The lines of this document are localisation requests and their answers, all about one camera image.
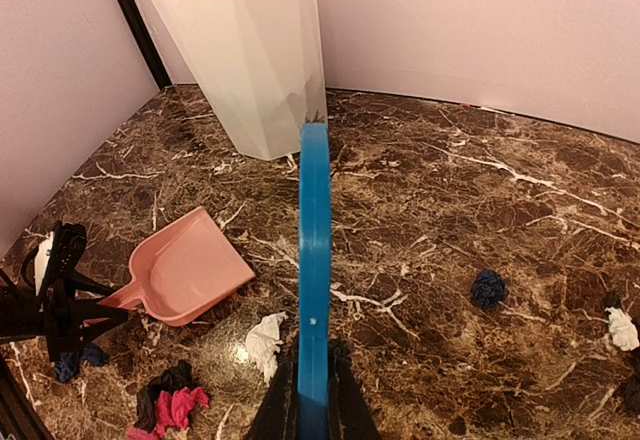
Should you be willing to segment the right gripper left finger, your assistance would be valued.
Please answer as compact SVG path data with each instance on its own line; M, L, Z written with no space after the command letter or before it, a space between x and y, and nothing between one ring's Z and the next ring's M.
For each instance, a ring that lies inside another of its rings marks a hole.
M298 348L291 347L272 378L248 431L249 440L294 440L298 417Z

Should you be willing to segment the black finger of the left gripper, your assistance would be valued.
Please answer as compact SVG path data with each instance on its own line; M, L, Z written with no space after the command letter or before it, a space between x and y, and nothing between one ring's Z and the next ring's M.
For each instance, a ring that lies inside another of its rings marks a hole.
M71 299L66 294L49 296L38 303L30 288L20 288L9 279L1 281L1 342L42 337L51 362L64 353L82 350L128 317L125 309L91 299Z

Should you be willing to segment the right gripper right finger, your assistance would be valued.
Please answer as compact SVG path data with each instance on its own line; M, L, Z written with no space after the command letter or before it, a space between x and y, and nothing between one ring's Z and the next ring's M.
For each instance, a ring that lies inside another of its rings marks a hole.
M351 356L344 341L329 342L328 420L331 440L374 440L381 435L362 389L352 372Z

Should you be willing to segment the white paper scrap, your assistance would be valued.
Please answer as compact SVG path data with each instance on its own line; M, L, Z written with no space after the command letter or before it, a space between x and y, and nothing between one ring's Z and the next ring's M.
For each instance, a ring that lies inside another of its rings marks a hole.
M245 349L249 360L262 373L266 384L270 383L278 368L276 355L283 344L280 338L280 326L287 318L285 312L264 316L245 337Z

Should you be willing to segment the pink paper scrap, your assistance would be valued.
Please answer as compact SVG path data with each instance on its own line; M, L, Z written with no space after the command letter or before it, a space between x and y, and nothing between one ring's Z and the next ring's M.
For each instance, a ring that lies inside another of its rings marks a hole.
M184 388L173 394L161 393L155 404L156 426L151 433L131 426L127 439L164 439L167 431L190 428L191 412L197 407L208 408L210 398L202 387Z

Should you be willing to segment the pink plastic dustpan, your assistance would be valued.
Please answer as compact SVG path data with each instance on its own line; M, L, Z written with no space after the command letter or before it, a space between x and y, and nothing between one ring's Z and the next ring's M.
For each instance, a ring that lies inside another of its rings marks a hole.
M255 277L206 209L195 208L141 242L131 281L100 301L146 313L172 327L191 323Z

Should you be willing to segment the blue hand brush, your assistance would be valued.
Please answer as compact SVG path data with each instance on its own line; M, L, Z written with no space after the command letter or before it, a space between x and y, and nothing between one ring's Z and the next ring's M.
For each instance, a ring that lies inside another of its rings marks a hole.
M328 125L301 129L298 439L329 437L331 180Z

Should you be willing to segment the long dark blue scrap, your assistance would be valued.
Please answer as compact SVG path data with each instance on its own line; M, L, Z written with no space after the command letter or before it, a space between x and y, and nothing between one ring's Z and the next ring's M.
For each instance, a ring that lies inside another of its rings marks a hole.
M83 362L92 367L103 367L108 363L108 356L95 344L88 344L76 352L63 352L54 363L56 380L62 384L69 383L78 375Z

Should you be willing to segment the dark blue scrap far right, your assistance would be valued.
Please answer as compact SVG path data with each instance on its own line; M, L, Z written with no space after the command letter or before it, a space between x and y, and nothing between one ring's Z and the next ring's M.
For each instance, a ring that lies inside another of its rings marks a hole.
M502 276L492 270L479 272L471 286L472 303L483 311L494 309L506 300L507 295Z

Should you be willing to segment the translucent white waste bin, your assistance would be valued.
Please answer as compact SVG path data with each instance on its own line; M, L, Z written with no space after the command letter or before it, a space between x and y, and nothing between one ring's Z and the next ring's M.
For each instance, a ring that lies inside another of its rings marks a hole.
M236 150L273 160L327 115L317 0L151 0Z

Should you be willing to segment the left black frame post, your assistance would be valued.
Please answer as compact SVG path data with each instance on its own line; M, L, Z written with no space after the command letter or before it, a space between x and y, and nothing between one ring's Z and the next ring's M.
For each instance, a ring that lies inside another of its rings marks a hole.
M172 85L167 69L135 0L117 0L137 47L159 90Z

